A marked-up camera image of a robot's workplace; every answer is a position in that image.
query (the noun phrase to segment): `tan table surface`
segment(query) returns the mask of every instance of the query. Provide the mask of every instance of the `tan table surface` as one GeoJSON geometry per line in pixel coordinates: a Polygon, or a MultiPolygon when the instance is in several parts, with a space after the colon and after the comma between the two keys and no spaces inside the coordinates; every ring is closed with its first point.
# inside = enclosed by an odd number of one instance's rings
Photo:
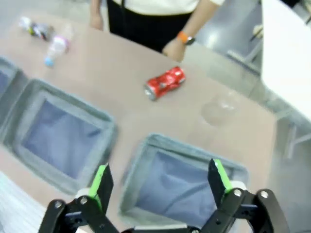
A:
{"type": "MultiPolygon", "coordinates": [[[[36,12],[24,16],[49,23],[57,30],[67,22],[36,12]]],[[[151,132],[240,163],[249,170],[248,189],[255,192],[265,188],[275,142],[276,119],[271,113],[234,92],[238,99],[235,115],[217,129],[207,125],[200,115],[202,106],[230,90],[190,67],[183,67],[187,80],[181,88],[152,102],[143,92],[145,81],[176,62],[87,25],[73,23],[73,28],[75,37],[69,53],[57,60],[52,69],[43,64],[48,43],[23,32],[17,22],[0,40],[0,55],[29,77],[44,79],[115,117],[119,134],[110,159],[115,186],[107,213],[119,230],[127,227],[117,216],[122,177],[138,143],[151,132]]],[[[0,170],[43,205],[54,198],[72,198],[35,176],[3,148],[0,161],[0,170]]]]}

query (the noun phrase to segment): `gray floor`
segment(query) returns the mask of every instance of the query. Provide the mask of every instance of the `gray floor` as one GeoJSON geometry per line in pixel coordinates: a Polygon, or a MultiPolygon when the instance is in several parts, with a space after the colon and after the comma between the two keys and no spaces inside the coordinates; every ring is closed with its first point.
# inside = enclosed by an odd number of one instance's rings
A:
{"type": "MultiPolygon", "coordinates": [[[[81,23],[88,22],[88,4],[83,0],[0,0],[0,30],[4,32],[26,9],[39,9],[51,14],[67,17],[81,23]]],[[[223,56],[194,44],[186,53],[185,64],[199,67],[211,78],[237,90],[261,104],[267,101],[267,91],[260,78],[225,59],[223,56]]],[[[277,195],[285,212],[291,232],[311,229],[311,143],[301,143],[295,148],[294,158],[285,158],[285,145],[289,130],[289,121],[282,119],[277,125],[277,142],[273,155],[269,188],[277,195]]]]}

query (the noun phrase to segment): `white shirt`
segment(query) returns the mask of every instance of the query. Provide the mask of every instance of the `white shirt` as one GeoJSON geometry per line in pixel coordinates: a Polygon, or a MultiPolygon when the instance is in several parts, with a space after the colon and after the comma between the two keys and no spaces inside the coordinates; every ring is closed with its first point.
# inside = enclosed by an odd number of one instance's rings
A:
{"type": "MultiPolygon", "coordinates": [[[[210,0],[221,5],[225,0],[210,0]]],[[[125,0],[125,7],[142,15],[178,15],[192,12],[199,0],[125,0]]]]}

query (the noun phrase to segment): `black pants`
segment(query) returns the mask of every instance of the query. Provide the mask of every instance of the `black pants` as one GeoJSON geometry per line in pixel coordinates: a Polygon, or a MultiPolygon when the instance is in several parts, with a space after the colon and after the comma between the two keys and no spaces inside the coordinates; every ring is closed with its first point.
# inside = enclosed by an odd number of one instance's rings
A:
{"type": "Polygon", "coordinates": [[[183,29],[191,14],[147,16],[124,9],[107,0],[110,32],[162,52],[183,29]]]}
{"type": "Polygon", "coordinates": [[[293,8],[297,3],[299,3],[299,0],[282,0],[282,2],[293,8]]]}

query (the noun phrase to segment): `person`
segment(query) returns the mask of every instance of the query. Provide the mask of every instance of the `person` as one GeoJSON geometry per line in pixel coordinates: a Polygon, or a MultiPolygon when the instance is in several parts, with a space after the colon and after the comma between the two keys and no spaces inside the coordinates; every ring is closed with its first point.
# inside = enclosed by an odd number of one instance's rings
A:
{"type": "MultiPolygon", "coordinates": [[[[110,32],[175,61],[225,0],[107,0],[110,32]]],[[[91,0],[90,26],[103,29],[102,0],[91,0]]]]}

